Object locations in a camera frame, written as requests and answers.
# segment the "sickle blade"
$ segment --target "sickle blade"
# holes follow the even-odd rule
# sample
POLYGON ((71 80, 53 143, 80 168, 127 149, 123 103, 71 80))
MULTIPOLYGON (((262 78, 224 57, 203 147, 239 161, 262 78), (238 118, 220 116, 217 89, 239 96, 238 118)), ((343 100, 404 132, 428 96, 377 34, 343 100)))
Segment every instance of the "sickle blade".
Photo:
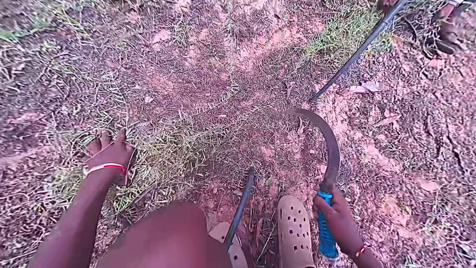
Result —
POLYGON ((322 119, 322 117, 309 110, 291 108, 285 110, 284 113, 305 116, 319 128, 322 135, 324 136, 324 140, 326 141, 327 145, 328 160, 326 172, 324 173, 324 180, 319 186, 322 192, 330 193, 332 190, 332 185, 339 174, 340 168, 339 144, 337 144, 337 139, 334 135, 334 132, 332 132, 332 129, 330 129, 329 125, 326 123, 326 121, 324 121, 324 119, 322 119))

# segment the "leg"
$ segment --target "leg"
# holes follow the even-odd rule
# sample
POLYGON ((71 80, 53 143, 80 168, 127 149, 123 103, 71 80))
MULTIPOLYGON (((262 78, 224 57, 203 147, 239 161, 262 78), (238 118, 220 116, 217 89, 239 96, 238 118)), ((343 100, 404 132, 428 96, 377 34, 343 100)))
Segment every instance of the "leg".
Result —
POLYGON ((131 227, 98 267, 231 267, 224 246, 207 233, 202 210, 192 203, 160 209, 131 227))

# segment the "twig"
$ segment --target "twig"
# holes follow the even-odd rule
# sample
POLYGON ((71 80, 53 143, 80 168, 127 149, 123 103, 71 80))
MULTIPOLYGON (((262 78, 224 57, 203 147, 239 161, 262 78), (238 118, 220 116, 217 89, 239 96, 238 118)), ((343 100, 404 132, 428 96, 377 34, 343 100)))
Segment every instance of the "twig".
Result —
POLYGON ((273 222, 273 228, 271 229, 271 232, 270 232, 270 234, 269 234, 269 236, 268 236, 268 238, 267 238, 267 240, 266 240, 266 243, 265 243, 263 249, 261 250, 261 253, 260 253, 260 255, 258 256, 258 258, 256 259, 256 261, 259 261, 259 259, 260 259, 261 256, 263 255, 263 252, 265 251, 266 246, 268 245, 268 242, 269 242, 269 240, 271 239, 271 236, 273 235, 273 232, 274 232, 274 228, 275 228, 275 227, 276 227, 276 224, 274 224, 274 222, 273 222))

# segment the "bracelet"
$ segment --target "bracelet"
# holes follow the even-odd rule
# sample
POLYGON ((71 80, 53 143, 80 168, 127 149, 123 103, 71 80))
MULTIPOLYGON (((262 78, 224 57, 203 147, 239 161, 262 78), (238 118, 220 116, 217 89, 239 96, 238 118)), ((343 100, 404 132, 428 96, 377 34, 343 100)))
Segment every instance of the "bracelet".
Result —
POLYGON ((353 258, 358 258, 366 249, 367 249, 367 244, 364 244, 362 248, 359 251, 357 251, 357 253, 355 254, 353 258))
POLYGON ((92 169, 90 169, 88 172, 86 172, 86 176, 89 175, 93 171, 100 170, 100 169, 103 169, 103 168, 106 168, 106 167, 118 167, 122 170, 122 173, 124 175, 126 174, 126 168, 123 165, 116 164, 116 163, 105 163, 105 164, 98 165, 98 166, 95 166, 92 169))

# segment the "hand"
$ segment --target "hand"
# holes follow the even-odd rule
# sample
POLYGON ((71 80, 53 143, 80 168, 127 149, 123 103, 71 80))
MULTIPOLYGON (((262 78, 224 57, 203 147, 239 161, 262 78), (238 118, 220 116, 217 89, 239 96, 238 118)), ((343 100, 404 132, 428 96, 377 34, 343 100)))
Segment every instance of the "hand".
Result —
MULTIPOLYGON (((116 163, 123 165, 127 170, 134 148, 126 144, 125 141, 126 135, 124 130, 118 132, 114 142, 108 131, 103 132, 99 139, 92 140, 86 146, 92 157, 84 162, 88 165, 88 168, 106 163, 116 163)), ((124 175, 120 168, 105 168, 104 171, 107 171, 108 175, 110 175, 107 176, 108 179, 113 179, 113 182, 115 181, 118 185, 124 185, 124 175)))
POLYGON ((337 189, 332 188, 331 193, 333 195, 332 207, 321 196, 316 195, 314 197, 312 207, 314 218, 317 218, 318 212, 321 211, 342 253, 347 255, 356 254, 363 247, 364 241, 352 219, 349 204, 337 189))

